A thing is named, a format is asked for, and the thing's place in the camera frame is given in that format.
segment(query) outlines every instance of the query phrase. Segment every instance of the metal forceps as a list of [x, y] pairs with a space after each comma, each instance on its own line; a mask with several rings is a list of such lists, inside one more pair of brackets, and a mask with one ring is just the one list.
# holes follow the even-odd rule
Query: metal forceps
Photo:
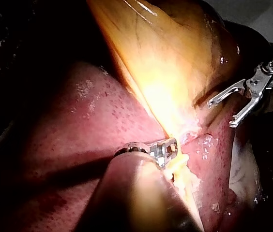
[[208, 107], [216, 106], [232, 93], [240, 93], [250, 99], [250, 102], [236, 115], [232, 116], [229, 127], [236, 128], [256, 107], [262, 99], [265, 90], [273, 88], [273, 60], [259, 64], [255, 75], [246, 80], [242, 79], [229, 86], [208, 101]]

